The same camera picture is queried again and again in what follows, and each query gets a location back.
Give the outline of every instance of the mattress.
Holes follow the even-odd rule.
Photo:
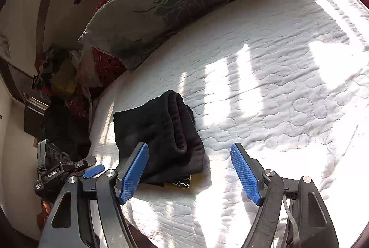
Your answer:
[[[140,184],[126,220],[158,248],[241,247],[257,206],[242,191],[229,150],[240,142],[280,176],[310,176],[340,247],[369,220],[369,12],[358,0],[237,0],[174,35],[101,96],[90,153],[115,168],[112,114],[167,90],[194,112],[205,169],[189,189]],[[97,234],[97,210],[93,207]],[[280,245],[281,212],[272,247]]]

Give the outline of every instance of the white wall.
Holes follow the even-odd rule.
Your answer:
[[[12,107],[12,99],[10,93],[6,88],[3,79],[0,76],[0,206],[2,207],[4,213],[6,214],[5,200],[4,200],[4,189],[3,189],[3,147],[6,127],[8,125],[8,119],[10,114],[10,109]]]
[[[78,49],[77,40],[90,21],[100,0],[50,0],[44,50],[51,44]],[[0,56],[30,76],[36,75],[36,25],[40,0],[7,0],[0,12],[0,35],[9,40],[11,59]]]
[[[6,216],[16,230],[39,239],[36,218],[41,212],[41,200],[33,189],[37,180],[37,148],[33,142],[34,137],[24,132],[24,105],[14,102],[3,148]]]
[[[9,40],[11,59],[0,55],[30,76],[36,75],[36,23],[40,0],[7,0],[0,12],[0,35]]]

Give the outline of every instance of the white quilted bedspread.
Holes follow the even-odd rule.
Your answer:
[[[369,220],[368,17],[358,0],[237,0],[116,80],[93,121],[98,163],[118,163],[112,114],[170,89],[194,111],[206,153],[187,190],[139,185],[126,219],[158,248],[241,247],[257,212],[229,158],[241,142],[265,169],[312,177],[350,247]]]

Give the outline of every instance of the folded black fabric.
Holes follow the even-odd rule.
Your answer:
[[[189,108],[174,91],[138,108],[116,112],[114,131],[121,160],[130,156],[138,142],[149,146],[141,182],[172,181],[204,169],[204,145]]]

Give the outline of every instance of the black cloth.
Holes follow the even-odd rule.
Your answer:
[[[204,145],[180,94],[169,90],[144,105],[114,114],[119,158],[138,142],[149,147],[141,182],[158,184],[204,170]]]
[[[50,100],[40,140],[48,139],[62,152],[66,152],[72,161],[78,162],[87,156],[91,147],[88,125],[78,124],[62,99],[51,97]]]

